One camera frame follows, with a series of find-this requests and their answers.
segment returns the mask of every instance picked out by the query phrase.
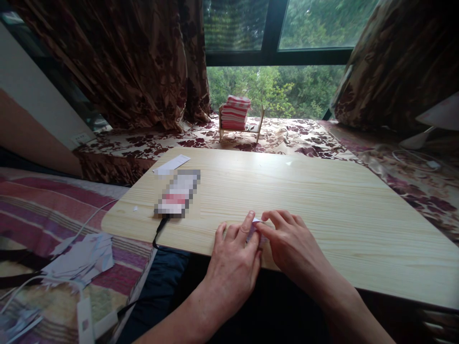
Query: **brown floral curtain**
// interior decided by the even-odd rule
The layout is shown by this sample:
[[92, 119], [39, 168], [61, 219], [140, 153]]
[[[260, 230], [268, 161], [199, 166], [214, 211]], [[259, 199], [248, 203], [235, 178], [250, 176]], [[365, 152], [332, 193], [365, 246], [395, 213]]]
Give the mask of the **brown floral curtain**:
[[415, 117], [459, 90], [453, 3], [380, 0], [331, 102], [338, 121], [363, 130], [425, 129]]
[[10, 0], [117, 129], [209, 122], [202, 0]]

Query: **wrist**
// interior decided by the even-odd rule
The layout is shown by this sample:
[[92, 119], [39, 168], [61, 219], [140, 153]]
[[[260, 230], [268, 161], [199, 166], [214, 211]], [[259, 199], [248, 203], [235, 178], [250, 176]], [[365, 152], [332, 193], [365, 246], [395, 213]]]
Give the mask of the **wrist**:
[[185, 301], [188, 308], [192, 310], [194, 328], [199, 341], [202, 342], [208, 341], [225, 322], [220, 319], [214, 307], [211, 293], [204, 279]]
[[324, 276], [320, 290], [313, 296], [325, 313], [343, 314], [363, 302], [357, 290], [337, 271]]

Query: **striped blanket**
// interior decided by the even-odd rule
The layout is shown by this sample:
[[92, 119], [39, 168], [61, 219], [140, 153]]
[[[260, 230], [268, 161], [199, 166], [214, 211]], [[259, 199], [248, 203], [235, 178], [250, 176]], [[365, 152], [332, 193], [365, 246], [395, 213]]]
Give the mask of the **striped blanket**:
[[[62, 240], [74, 236], [86, 220], [111, 200], [119, 199], [128, 189], [50, 176], [8, 168], [0, 168], [0, 249], [28, 248], [46, 257]], [[103, 216], [114, 205], [107, 205], [88, 223], [84, 235], [100, 232]], [[113, 237], [113, 268], [97, 276], [84, 290], [91, 297], [96, 323], [138, 296], [153, 259], [152, 246]], [[32, 272], [11, 262], [0, 262], [0, 276]], [[8, 290], [0, 290], [0, 296]], [[0, 301], [0, 306], [7, 298]], [[22, 343], [74, 343], [78, 341], [76, 304], [78, 294], [66, 284], [47, 290], [25, 287], [6, 310], [17, 317], [24, 307], [39, 308], [44, 319]]]

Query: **lamp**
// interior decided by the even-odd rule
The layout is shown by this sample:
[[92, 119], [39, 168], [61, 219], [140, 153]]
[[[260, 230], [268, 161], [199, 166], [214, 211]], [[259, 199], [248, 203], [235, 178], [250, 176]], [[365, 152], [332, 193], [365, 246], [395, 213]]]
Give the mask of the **lamp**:
[[405, 149], [418, 150], [422, 148], [429, 133], [435, 128], [459, 130], [459, 92], [417, 116], [416, 120], [430, 125], [430, 128], [400, 142], [400, 146]]

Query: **light wood tabletop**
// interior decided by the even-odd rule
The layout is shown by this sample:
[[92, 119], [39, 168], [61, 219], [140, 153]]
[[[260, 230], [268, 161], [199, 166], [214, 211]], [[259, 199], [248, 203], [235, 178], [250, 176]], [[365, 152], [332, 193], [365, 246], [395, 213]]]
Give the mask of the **light wood tabletop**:
[[[301, 215], [355, 287], [459, 309], [459, 248], [367, 168], [299, 154], [185, 147], [170, 149], [154, 168], [179, 154], [191, 158], [180, 169], [200, 170], [201, 183], [190, 214], [171, 219], [159, 245], [210, 255], [222, 221], [241, 222], [249, 210], [260, 217], [286, 209]], [[152, 242], [159, 185], [147, 171], [105, 215], [102, 229]], [[277, 269], [269, 242], [262, 266]]]

